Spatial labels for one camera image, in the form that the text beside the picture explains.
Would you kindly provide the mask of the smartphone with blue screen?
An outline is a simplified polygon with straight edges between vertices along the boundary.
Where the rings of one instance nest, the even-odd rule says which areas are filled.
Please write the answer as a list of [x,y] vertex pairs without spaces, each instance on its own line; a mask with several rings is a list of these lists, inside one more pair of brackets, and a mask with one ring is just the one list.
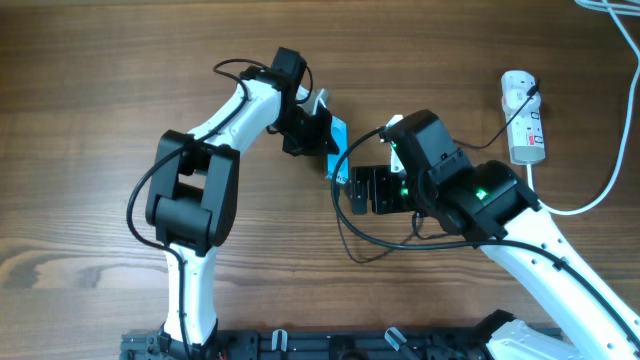
[[[348,129],[347,125],[341,119],[333,116],[331,122],[331,136],[336,145],[338,146],[337,154],[328,154],[326,157],[326,178],[331,179],[336,169],[336,164],[343,153],[348,148]],[[349,169],[348,161],[344,160],[342,165],[337,171],[336,182],[341,185],[345,185],[348,182]]]

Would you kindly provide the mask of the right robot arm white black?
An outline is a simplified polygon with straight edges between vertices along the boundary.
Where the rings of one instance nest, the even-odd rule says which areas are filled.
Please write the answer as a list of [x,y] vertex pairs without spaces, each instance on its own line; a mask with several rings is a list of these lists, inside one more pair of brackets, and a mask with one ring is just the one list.
[[636,359],[639,317],[562,235],[550,212],[507,165],[474,166],[428,110],[375,130],[398,156],[350,171],[352,211],[413,212],[438,221],[458,247],[480,249],[509,272],[567,336],[541,334],[497,311],[475,330],[469,357]]

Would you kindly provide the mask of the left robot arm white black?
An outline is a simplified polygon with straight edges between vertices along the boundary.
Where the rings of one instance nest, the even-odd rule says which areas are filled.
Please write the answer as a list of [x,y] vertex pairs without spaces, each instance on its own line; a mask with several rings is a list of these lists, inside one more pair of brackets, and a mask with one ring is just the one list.
[[169,270],[169,310],[157,336],[173,359],[205,359],[217,345],[214,303],[218,250],[237,213],[240,160],[264,130],[282,133],[296,156],[337,153],[329,92],[306,89],[296,75],[250,67],[207,121],[158,142],[145,217]]

